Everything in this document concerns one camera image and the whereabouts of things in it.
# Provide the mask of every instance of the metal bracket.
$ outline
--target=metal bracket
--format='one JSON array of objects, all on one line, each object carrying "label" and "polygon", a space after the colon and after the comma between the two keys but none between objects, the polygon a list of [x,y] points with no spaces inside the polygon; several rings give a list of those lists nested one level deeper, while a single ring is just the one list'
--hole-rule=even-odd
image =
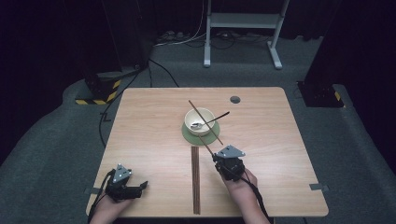
[{"label": "metal bracket", "polygon": [[228,158],[243,157],[246,154],[245,152],[239,150],[238,148],[228,145],[223,150],[216,152],[215,155],[224,159],[228,159]]},{"label": "metal bracket", "polygon": [[117,165],[116,173],[114,174],[113,183],[117,183],[132,175],[131,170],[127,170],[120,163]]},{"label": "metal bracket", "polygon": [[326,192],[330,190],[327,185],[322,185],[322,184],[310,184],[309,187],[311,188],[311,190],[321,189],[322,192]]}]

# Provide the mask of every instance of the wooden chopstick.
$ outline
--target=wooden chopstick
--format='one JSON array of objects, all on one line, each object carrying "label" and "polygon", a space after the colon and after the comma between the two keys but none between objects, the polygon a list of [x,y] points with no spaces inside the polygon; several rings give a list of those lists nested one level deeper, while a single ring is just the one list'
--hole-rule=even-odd
[{"label": "wooden chopstick", "polygon": [[212,132],[212,133],[216,136],[216,138],[219,140],[219,142],[221,142],[221,140],[219,139],[218,135],[215,134],[215,131],[213,131],[213,129],[210,127],[210,125],[206,122],[206,120],[204,119],[204,117],[201,115],[201,113],[198,111],[198,109],[195,107],[195,105],[192,103],[191,100],[189,100],[189,103],[190,103],[190,105],[192,105],[192,108],[194,108],[195,112],[197,112],[197,114],[199,115],[199,117],[201,117],[201,119],[204,121],[204,123],[206,124],[206,126],[209,128],[210,132]]},{"label": "wooden chopstick", "polygon": [[192,206],[194,214],[201,214],[200,176],[199,176],[199,148],[191,147],[192,170]]},{"label": "wooden chopstick", "polygon": [[201,142],[204,143],[204,146],[207,148],[207,150],[210,152],[210,155],[212,155],[212,157],[215,156],[215,154],[213,154],[212,150],[210,150],[209,146],[206,144],[206,142],[204,141],[204,139],[201,137],[201,135],[198,135],[199,139],[201,139]]}]

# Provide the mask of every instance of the gray carpet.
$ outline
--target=gray carpet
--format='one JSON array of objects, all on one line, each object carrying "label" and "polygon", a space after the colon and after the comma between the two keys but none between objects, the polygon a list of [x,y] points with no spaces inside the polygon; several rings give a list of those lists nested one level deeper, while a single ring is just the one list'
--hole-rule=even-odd
[{"label": "gray carpet", "polygon": [[[156,47],[150,58],[167,68],[180,87],[283,88],[318,180],[330,189],[324,192],[329,215],[307,217],[307,223],[392,223],[396,220],[395,175],[365,131],[347,90],[334,85],[346,107],[312,108],[305,106],[297,88],[296,81],[304,80],[320,41],[280,39],[277,51],[282,70],[275,70],[264,42],[212,49],[210,68],[203,68],[203,48],[186,45]],[[213,45],[226,48],[230,42],[214,40]],[[150,63],[150,70],[151,79],[146,69],[129,88],[150,87],[150,81],[152,87],[175,87],[161,67]],[[120,87],[125,88],[132,78],[124,78]],[[84,190],[92,186],[105,150],[98,129],[106,105],[76,105],[75,96],[83,85],[81,80],[67,88],[63,104],[38,121],[1,166],[0,223],[86,222],[89,195]],[[109,108],[108,119],[114,119],[119,102]],[[102,123],[105,141],[112,120]],[[276,223],[304,220],[282,217]]]}]

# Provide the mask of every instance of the white metal stand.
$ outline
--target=white metal stand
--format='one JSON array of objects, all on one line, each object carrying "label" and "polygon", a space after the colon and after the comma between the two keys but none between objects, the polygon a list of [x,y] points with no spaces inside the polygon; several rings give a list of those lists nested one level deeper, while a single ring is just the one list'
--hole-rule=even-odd
[{"label": "white metal stand", "polygon": [[290,0],[285,0],[280,14],[245,14],[245,13],[212,13],[212,0],[207,4],[207,23],[204,67],[210,66],[210,28],[234,27],[234,28],[264,28],[275,29],[272,41],[268,41],[272,59],[276,69],[282,69],[282,63],[276,52],[276,42],[279,38],[280,29],[285,19],[286,10]]}]

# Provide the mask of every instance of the white bowl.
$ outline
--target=white bowl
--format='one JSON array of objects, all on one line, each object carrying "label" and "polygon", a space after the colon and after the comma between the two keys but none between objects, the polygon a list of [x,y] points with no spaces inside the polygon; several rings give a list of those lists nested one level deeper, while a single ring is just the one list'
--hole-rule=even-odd
[{"label": "white bowl", "polygon": [[[201,108],[201,107],[197,107],[197,110],[199,111],[199,113],[202,115],[202,117],[204,117],[204,119],[206,121],[210,121],[212,119],[215,118],[215,115],[213,115],[213,113],[206,109],[206,108]],[[205,122],[201,119],[201,117],[198,115],[198,113],[192,109],[189,112],[187,112],[186,117],[184,118],[184,125],[186,125],[187,129],[189,130],[189,132],[195,136],[204,136],[206,134],[208,134],[210,132],[209,128],[207,127],[207,125],[202,126],[201,129],[198,130],[193,130],[191,128],[191,125],[193,123],[202,123],[204,124]],[[208,123],[210,128],[213,128],[213,126],[215,125],[215,121],[212,121],[210,123]]]}]

